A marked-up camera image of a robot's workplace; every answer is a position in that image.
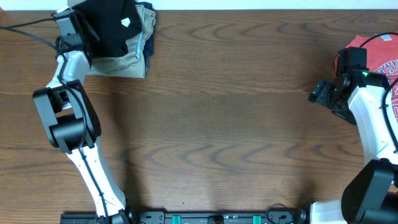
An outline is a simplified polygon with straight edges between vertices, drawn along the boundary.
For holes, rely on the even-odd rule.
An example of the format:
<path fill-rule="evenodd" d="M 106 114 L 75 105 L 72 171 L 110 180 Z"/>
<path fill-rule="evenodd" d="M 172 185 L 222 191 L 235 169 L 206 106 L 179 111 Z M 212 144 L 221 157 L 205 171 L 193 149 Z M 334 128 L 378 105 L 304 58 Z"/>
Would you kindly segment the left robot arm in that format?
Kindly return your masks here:
<path fill-rule="evenodd" d="M 91 43 L 99 38 L 79 11 L 66 8 L 52 17 L 60 30 L 58 66 L 51 82 L 34 91 L 33 100 L 50 144 L 75 164 L 96 207 L 95 213 L 65 213 L 60 223 L 139 223 L 104 158 L 100 121 L 83 88 Z"/>

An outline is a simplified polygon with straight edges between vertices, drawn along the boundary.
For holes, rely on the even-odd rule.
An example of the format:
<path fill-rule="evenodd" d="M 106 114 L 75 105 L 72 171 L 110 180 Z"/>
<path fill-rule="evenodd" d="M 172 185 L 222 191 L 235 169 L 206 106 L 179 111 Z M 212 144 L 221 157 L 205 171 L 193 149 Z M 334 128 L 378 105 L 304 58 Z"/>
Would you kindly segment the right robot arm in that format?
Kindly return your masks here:
<path fill-rule="evenodd" d="M 397 121 L 393 84 L 381 73 L 353 69 L 335 81 L 321 80 L 308 100 L 357 126 L 364 167 L 341 198 L 314 202 L 309 223 L 397 223 Z"/>

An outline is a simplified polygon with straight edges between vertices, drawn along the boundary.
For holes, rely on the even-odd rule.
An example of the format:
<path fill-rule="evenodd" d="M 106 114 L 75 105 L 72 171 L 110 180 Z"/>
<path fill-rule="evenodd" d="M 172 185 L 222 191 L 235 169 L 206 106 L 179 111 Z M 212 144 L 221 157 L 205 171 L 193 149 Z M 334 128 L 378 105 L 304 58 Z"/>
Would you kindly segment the black athletic pants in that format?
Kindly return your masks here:
<path fill-rule="evenodd" d="M 122 57 L 126 41 L 142 32 L 134 0 L 86 0 L 72 9 L 80 11 L 99 37 L 93 47 L 97 57 Z"/>

